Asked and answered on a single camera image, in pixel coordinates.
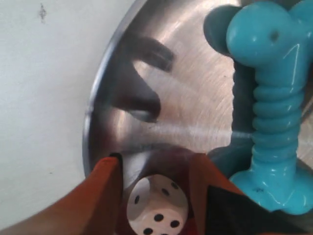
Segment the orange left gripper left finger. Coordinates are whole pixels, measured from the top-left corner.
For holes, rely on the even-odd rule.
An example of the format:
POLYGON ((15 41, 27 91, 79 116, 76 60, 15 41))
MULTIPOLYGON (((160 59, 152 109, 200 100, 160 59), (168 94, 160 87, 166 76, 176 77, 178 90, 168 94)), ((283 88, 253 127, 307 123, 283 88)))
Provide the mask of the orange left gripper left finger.
POLYGON ((112 235, 123 193, 122 156, 101 159, 82 183, 2 235, 112 235))

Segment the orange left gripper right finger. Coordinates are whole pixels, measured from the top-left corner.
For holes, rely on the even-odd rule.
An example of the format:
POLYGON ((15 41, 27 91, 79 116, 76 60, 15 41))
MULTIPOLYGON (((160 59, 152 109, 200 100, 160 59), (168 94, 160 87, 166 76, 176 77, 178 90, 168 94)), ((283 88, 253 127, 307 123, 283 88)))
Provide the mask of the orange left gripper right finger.
POLYGON ((182 167, 192 217, 184 235, 311 235, 244 195, 204 154, 174 147, 171 160, 182 167))

